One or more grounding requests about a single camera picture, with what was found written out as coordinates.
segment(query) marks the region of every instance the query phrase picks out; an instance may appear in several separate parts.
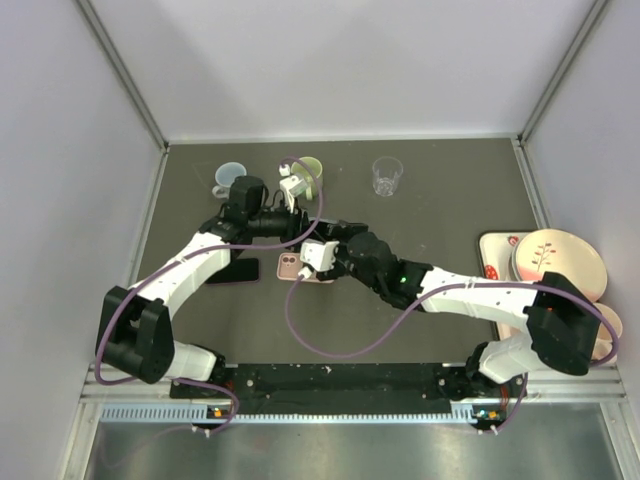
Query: mug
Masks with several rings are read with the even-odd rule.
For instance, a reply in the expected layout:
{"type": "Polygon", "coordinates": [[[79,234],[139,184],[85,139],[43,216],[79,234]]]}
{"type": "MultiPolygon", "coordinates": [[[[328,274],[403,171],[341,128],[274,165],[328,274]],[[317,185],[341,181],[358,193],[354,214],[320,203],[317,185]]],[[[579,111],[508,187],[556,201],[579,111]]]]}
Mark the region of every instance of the mug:
{"type": "MultiPolygon", "coordinates": [[[[318,184],[320,186],[320,188],[322,188],[322,163],[320,163],[320,160],[318,160],[317,158],[313,158],[313,157],[300,157],[300,161],[304,162],[305,165],[307,165],[307,167],[309,167],[309,169],[313,172],[313,174],[316,176],[316,178],[318,179],[318,184]]],[[[291,166],[291,173],[296,174],[302,178],[304,178],[304,180],[307,182],[307,184],[309,185],[307,187],[307,189],[305,190],[305,196],[307,197],[307,200],[313,200],[314,197],[318,196],[318,187],[316,187],[315,183],[313,182],[313,179],[311,178],[311,175],[309,175],[309,172],[307,172],[302,165],[300,165],[299,163],[294,163],[291,166]]]]}
{"type": "Polygon", "coordinates": [[[211,193],[213,196],[220,199],[229,198],[229,188],[233,185],[233,181],[237,177],[242,177],[247,174],[247,169],[244,165],[238,162],[228,162],[220,166],[216,170],[216,183],[211,193]]]}
{"type": "MultiPolygon", "coordinates": [[[[602,315],[604,315],[604,318],[609,321],[613,329],[616,331],[616,335],[618,336],[618,338],[620,338],[620,336],[622,335],[622,320],[620,320],[618,314],[614,312],[610,307],[607,307],[602,303],[594,303],[593,305],[598,310],[600,310],[602,315]]],[[[600,360],[601,358],[604,358],[610,351],[611,335],[609,334],[609,331],[604,328],[604,325],[600,325],[600,328],[598,329],[598,337],[596,338],[596,344],[593,347],[593,354],[591,358],[593,358],[594,360],[600,360]]],[[[615,362],[615,357],[607,363],[613,362],[615,362]]]]}

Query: white plug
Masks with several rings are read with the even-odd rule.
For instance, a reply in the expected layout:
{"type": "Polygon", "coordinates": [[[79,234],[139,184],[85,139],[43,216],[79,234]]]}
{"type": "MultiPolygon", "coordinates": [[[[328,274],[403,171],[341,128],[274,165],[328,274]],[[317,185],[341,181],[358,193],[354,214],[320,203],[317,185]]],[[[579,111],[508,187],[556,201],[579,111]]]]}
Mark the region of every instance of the white plug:
{"type": "Polygon", "coordinates": [[[313,270],[311,270],[309,267],[303,267],[298,272],[298,276],[303,276],[305,280],[309,280],[309,278],[311,278],[311,275],[313,275],[313,270]]]}
{"type": "Polygon", "coordinates": [[[289,175],[291,175],[291,165],[289,165],[288,163],[280,165],[278,167],[278,170],[280,171],[281,177],[288,177],[289,175]]]}

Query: metal floor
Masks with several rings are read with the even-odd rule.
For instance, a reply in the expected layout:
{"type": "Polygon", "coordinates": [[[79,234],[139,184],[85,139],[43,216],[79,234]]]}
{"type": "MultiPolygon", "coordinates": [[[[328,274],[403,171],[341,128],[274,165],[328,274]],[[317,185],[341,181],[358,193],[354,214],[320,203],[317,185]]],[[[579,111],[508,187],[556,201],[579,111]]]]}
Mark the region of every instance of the metal floor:
{"type": "Polygon", "coordinates": [[[598,405],[527,404],[497,437],[447,425],[238,425],[209,440],[178,431],[105,466],[165,428],[102,424],[85,479],[622,479],[598,405]]]}

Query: plastic cup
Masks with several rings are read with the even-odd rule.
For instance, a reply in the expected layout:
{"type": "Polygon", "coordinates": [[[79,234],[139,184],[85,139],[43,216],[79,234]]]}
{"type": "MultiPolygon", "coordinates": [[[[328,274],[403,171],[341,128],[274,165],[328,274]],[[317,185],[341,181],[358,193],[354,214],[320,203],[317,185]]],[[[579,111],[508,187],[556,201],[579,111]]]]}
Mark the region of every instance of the plastic cup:
{"type": "Polygon", "coordinates": [[[373,162],[373,189],[381,197],[390,197],[398,189],[404,168],[397,158],[381,157],[373,162]]]}
{"type": "Polygon", "coordinates": [[[233,181],[247,174],[244,165],[238,162],[228,162],[216,170],[216,183],[211,193],[216,198],[229,198],[229,188],[233,181]]]}

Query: smartphone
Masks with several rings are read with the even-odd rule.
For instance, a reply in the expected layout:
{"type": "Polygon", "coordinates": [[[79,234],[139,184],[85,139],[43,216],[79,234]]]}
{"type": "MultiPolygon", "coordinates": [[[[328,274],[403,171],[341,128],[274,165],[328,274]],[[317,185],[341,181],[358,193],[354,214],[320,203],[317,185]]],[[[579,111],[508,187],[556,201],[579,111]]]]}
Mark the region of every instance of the smartphone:
{"type": "MultiPolygon", "coordinates": [[[[302,270],[303,267],[304,263],[300,261],[299,253],[283,253],[278,259],[278,270],[276,271],[276,276],[280,280],[293,282],[298,278],[298,272],[302,270]]],[[[303,280],[303,282],[333,283],[334,280],[326,280],[324,282],[321,282],[316,278],[316,274],[314,273],[311,277],[303,280]]]]}
{"type": "Polygon", "coordinates": [[[257,258],[239,258],[204,282],[207,285],[232,285],[254,283],[260,280],[260,260],[257,258]]]}

